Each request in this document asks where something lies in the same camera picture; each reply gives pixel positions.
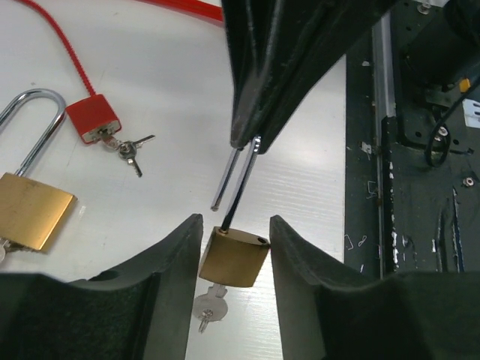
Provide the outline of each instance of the lock body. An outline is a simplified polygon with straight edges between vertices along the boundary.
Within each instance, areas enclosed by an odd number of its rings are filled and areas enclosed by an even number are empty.
[[[270,250],[264,238],[214,227],[203,253],[199,277],[228,287],[252,287]]]
[[[119,118],[102,94],[71,104],[67,114],[85,144],[98,141],[101,132],[113,135],[122,129]]]
[[[30,178],[0,178],[0,238],[35,251],[47,251],[77,198]]]

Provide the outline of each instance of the red cable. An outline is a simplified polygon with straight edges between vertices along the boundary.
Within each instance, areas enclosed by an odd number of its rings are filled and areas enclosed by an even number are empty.
[[[141,2],[148,2],[152,5],[172,8],[177,11],[185,11],[190,14],[200,15],[208,19],[219,22],[224,21],[221,7],[207,4],[198,0],[140,0]]]
[[[72,59],[73,65],[75,65],[76,71],[80,75],[80,78],[83,81],[88,93],[90,96],[96,95],[95,90],[93,89],[92,83],[89,80],[85,70],[83,70],[82,64],[80,64],[80,60],[78,59],[77,54],[75,53],[74,48],[71,46],[70,41],[68,41],[67,37],[63,33],[60,25],[53,19],[53,17],[43,9],[39,4],[32,0],[15,0],[20,2],[26,6],[29,6],[33,10],[37,11],[55,30],[58,37],[60,38],[61,42],[63,43],[65,49],[68,52],[68,55]],[[221,7],[214,6],[211,4],[207,4],[205,2],[201,2],[198,0],[140,0],[143,2],[148,2],[153,5],[157,6],[167,6],[174,10],[178,11],[185,11],[190,14],[200,15],[201,17],[206,17],[208,19],[216,20],[216,21],[223,21]]]
[[[29,6],[33,10],[37,11],[52,27],[53,30],[57,33],[58,37],[60,38],[61,42],[63,43],[65,49],[68,51],[68,55],[72,59],[73,64],[75,65],[76,71],[80,75],[80,78],[85,84],[88,93],[90,96],[94,96],[95,90],[93,89],[92,84],[90,83],[89,77],[87,76],[85,70],[83,70],[82,64],[80,64],[80,60],[77,57],[77,54],[74,51],[74,48],[71,46],[70,42],[68,41],[67,37],[63,33],[62,29],[60,28],[59,24],[52,18],[52,16],[43,9],[39,4],[32,0],[16,0],[17,2],[21,2],[24,5]]]

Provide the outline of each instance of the padlock shackle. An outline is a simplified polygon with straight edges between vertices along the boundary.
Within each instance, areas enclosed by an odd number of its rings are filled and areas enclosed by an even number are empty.
[[[27,90],[21,94],[18,94],[0,114],[1,128],[5,122],[8,122],[15,116],[17,111],[23,105],[25,105],[25,103],[38,98],[47,98],[54,101],[58,106],[58,110],[52,122],[50,122],[48,125],[48,128],[43,132],[40,139],[30,150],[25,160],[20,165],[20,168],[15,172],[15,175],[18,176],[23,176],[25,174],[42,148],[45,146],[45,144],[47,144],[50,137],[52,137],[52,135],[55,133],[55,130],[57,130],[62,124],[63,120],[65,119],[65,108],[67,107],[67,104],[65,103],[65,99],[58,92],[49,90],[47,88],[33,88],[32,90]]]
[[[242,198],[242,194],[247,186],[248,178],[250,178],[250,174],[254,168],[255,160],[260,152],[261,145],[261,136],[255,136],[250,143],[247,159],[245,160],[244,166],[241,168],[240,177],[238,178],[237,185],[233,191],[232,200],[230,201],[230,205],[228,206],[225,217],[223,218],[222,226],[220,227],[220,230],[224,233],[228,232],[228,229],[232,224],[233,216],[239,207],[240,199]]]

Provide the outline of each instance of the screw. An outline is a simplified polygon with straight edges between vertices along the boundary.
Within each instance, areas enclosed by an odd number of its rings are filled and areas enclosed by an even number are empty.
[[[438,129],[438,134],[441,136],[441,137],[446,137],[449,132],[447,131],[447,129],[445,129],[445,127],[440,127],[440,129]]]
[[[463,185],[465,185],[467,188],[472,187],[474,184],[475,181],[473,180],[473,178],[468,177],[463,180]]]
[[[428,13],[430,13],[431,7],[432,5],[430,5],[428,2],[422,2],[417,6],[417,10],[420,14],[428,15]]]

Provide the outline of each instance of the key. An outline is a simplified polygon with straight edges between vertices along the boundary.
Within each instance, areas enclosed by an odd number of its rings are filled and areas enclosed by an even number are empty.
[[[105,144],[108,149],[119,150],[119,147],[123,143],[121,140],[118,140],[116,137],[110,135],[106,131],[99,131],[98,133],[101,136],[103,144]]]
[[[142,177],[143,173],[140,167],[138,166],[135,157],[137,156],[137,147],[131,141],[124,141],[118,147],[118,155],[120,158],[127,161],[127,164],[132,165],[135,168],[136,174],[139,178]]]
[[[132,141],[132,145],[134,145],[135,148],[140,149],[143,144],[145,144],[147,141],[153,140],[154,138],[155,135],[148,135],[140,140]]]
[[[8,243],[3,239],[0,239],[0,263],[5,260],[5,255],[7,254],[7,249],[5,249],[8,246]]]
[[[153,140],[154,138],[155,135],[148,135],[137,141],[122,141],[118,144],[118,155],[120,158],[126,160],[128,164],[133,165],[139,178],[142,177],[143,173],[135,160],[137,149],[140,149],[144,143]]]
[[[203,334],[207,325],[222,320],[228,312],[228,305],[224,299],[228,290],[225,286],[215,283],[208,288],[206,294],[197,296],[193,300],[193,315],[200,320],[198,332]]]

